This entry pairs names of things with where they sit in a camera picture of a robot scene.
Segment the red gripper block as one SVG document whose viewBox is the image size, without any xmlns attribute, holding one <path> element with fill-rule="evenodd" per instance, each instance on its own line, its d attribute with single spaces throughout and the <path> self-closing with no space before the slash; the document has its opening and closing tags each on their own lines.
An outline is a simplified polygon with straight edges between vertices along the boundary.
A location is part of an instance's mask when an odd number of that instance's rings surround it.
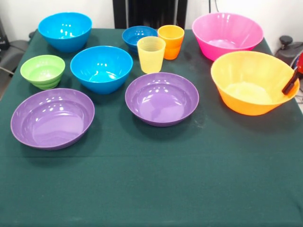
<svg viewBox="0 0 303 227">
<path fill-rule="evenodd" d="M 296 82 L 297 79 L 303 79 L 303 52 L 301 52 L 298 62 L 297 62 L 297 68 L 295 69 L 292 77 L 290 80 L 287 82 L 287 84 L 284 86 L 282 89 L 282 93 L 284 95 L 288 95 L 291 89 L 294 86 L 294 83 Z"/>
</svg>

